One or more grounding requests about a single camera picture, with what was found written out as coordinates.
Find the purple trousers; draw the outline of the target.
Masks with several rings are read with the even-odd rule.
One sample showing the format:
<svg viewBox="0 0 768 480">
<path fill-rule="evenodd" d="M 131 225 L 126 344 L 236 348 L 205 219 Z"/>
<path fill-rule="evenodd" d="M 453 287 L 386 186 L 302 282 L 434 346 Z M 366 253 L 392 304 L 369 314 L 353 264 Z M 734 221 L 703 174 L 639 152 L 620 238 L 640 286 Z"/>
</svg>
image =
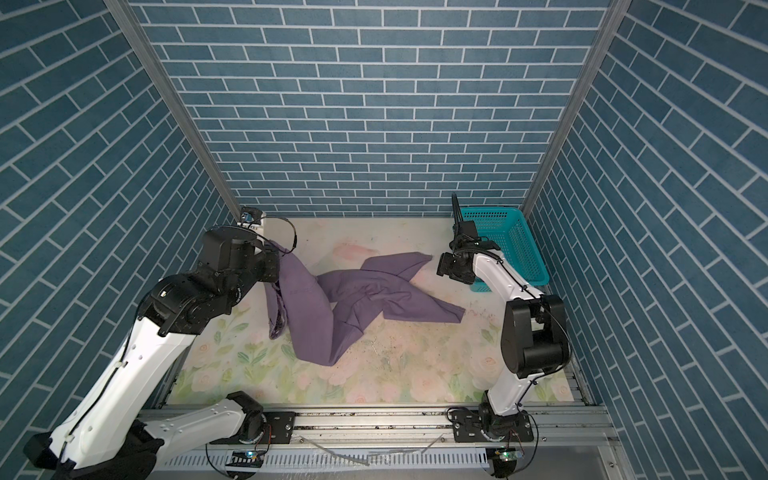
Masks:
<svg viewBox="0 0 768 480">
<path fill-rule="evenodd" d="M 288 332 L 298 359 L 333 366 L 378 316 L 458 324 L 464 308 L 411 283 L 431 260 L 420 252 L 374 256 L 358 269 L 314 276 L 294 254 L 285 254 L 278 280 L 265 285 L 269 338 Z"/>
</svg>

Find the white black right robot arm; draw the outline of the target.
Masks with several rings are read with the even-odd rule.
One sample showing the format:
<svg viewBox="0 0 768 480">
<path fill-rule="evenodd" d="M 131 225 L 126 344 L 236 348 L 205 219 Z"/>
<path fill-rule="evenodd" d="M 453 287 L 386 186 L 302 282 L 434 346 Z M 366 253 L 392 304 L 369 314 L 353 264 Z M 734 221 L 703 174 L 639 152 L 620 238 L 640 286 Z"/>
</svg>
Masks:
<svg viewBox="0 0 768 480">
<path fill-rule="evenodd" d="M 500 351 L 505 370 L 479 405 L 481 432 L 491 441 L 507 440 L 526 422 L 523 399 L 543 377 L 570 361 L 564 304 L 530 285 L 504 259 L 496 242 L 479 235 L 475 223 L 454 212 L 450 251 L 440 257 L 437 274 L 464 284 L 482 280 L 505 302 Z"/>
</svg>

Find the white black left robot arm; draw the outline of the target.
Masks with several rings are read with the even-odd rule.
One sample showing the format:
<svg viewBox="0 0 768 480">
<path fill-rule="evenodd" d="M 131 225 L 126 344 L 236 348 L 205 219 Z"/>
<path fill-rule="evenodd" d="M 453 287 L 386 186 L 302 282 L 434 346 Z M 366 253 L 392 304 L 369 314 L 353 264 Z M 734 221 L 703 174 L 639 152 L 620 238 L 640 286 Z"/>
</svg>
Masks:
<svg viewBox="0 0 768 480">
<path fill-rule="evenodd" d="M 194 270 L 160 280 L 142 299 L 129 335 L 72 414 L 24 447 L 56 479 L 145 479 L 165 461 L 214 440 L 260 441 L 262 406 L 243 391 L 165 421 L 137 416 L 177 358 L 208 323 L 230 314 L 257 283 L 273 283 L 281 249 L 258 231 L 207 231 Z"/>
</svg>

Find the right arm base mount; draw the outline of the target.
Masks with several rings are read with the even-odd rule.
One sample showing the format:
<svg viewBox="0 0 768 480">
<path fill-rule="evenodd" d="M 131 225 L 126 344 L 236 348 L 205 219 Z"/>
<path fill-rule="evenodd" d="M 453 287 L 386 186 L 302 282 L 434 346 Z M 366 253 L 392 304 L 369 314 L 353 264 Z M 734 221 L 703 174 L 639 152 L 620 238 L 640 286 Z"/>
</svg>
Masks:
<svg viewBox="0 0 768 480">
<path fill-rule="evenodd" d="M 532 420 L 525 413 L 498 416 L 490 410 L 451 407 L 445 416 L 456 443 L 527 443 L 535 440 Z"/>
</svg>

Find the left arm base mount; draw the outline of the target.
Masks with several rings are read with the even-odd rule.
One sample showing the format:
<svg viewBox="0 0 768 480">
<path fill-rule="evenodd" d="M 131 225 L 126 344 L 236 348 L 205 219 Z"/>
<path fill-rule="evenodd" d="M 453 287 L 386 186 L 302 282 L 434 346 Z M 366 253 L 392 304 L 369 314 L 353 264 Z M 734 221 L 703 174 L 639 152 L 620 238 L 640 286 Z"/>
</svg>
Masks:
<svg viewBox="0 0 768 480">
<path fill-rule="evenodd" d="M 234 435 L 214 440 L 214 445 L 266 445 L 289 444 L 293 434 L 296 413 L 293 411 L 267 411 L 260 416 L 247 417 Z"/>
</svg>

